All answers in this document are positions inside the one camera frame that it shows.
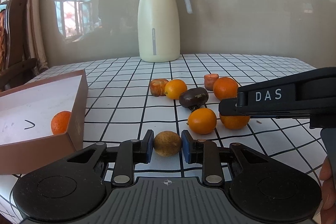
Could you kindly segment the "person right hand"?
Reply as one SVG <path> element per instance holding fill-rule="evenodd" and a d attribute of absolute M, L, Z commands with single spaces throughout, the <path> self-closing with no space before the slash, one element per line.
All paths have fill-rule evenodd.
<path fill-rule="evenodd" d="M 335 205 L 335 185 L 333 181 L 333 174 L 331 170 L 331 164 L 329 158 L 323 162 L 321 171 L 319 173 L 319 179 L 322 184 L 322 208 L 323 210 L 331 209 Z"/>

